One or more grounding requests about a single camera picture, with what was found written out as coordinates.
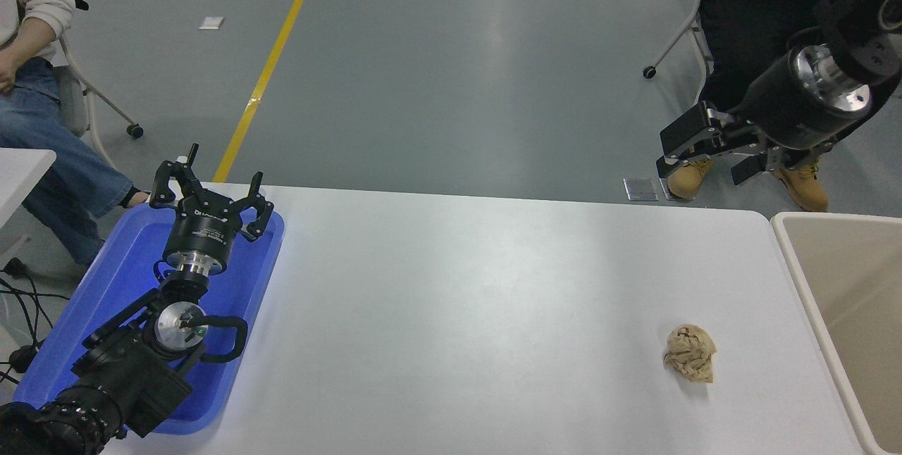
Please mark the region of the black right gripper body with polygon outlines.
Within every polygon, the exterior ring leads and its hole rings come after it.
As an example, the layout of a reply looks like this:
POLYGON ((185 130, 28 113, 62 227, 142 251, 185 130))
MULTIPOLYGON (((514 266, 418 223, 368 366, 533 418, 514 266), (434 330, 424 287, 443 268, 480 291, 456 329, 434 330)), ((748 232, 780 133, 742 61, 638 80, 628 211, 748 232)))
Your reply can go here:
POLYGON ((829 53, 787 53, 750 84, 736 118, 780 146, 813 148, 869 114, 867 84, 845 74, 829 53))

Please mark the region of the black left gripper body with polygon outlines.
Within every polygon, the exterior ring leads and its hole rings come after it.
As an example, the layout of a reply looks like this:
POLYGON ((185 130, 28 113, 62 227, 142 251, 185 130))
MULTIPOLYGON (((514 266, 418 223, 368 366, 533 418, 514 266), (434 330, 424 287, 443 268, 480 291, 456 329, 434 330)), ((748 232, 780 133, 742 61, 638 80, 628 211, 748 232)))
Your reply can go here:
POLYGON ((176 205, 176 220, 163 251, 163 259, 178 268, 189 256, 205 256, 208 269, 226 269, 242 227, 234 201, 220 194, 195 194, 176 205))

